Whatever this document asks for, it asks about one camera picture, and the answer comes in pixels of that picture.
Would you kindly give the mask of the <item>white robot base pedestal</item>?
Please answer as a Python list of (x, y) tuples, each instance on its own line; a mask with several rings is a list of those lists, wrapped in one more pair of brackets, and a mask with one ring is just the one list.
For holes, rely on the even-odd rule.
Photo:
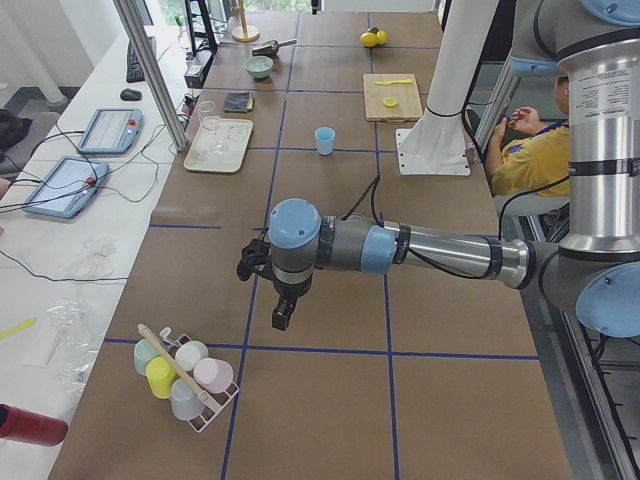
[(404, 176), (468, 176), (463, 128), (465, 102), (498, 1), (453, 1), (444, 28), (425, 111), (410, 129), (398, 129), (399, 173)]

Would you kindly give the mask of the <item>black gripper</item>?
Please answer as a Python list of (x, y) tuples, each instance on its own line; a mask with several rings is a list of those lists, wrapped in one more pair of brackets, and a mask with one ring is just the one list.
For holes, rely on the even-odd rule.
[(287, 330), (293, 315), (297, 297), (304, 296), (311, 288), (313, 278), (312, 267), (297, 272), (290, 272), (273, 267), (273, 284), (280, 295), (271, 315), (272, 327)]

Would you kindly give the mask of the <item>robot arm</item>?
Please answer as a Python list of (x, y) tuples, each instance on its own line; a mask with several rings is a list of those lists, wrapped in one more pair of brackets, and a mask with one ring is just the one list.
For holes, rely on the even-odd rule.
[(570, 199), (568, 234), (556, 244), (476, 239), (379, 222), (323, 217), (306, 200), (277, 204), (264, 276), (287, 328), (297, 299), (322, 267), (384, 274), (394, 264), (498, 280), (539, 293), (609, 337), (639, 332), (639, 5), (635, 1), (520, 1), (511, 65), (553, 72), (566, 123), (517, 111), (496, 125), (484, 168), (492, 192), (513, 199), (559, 187)]

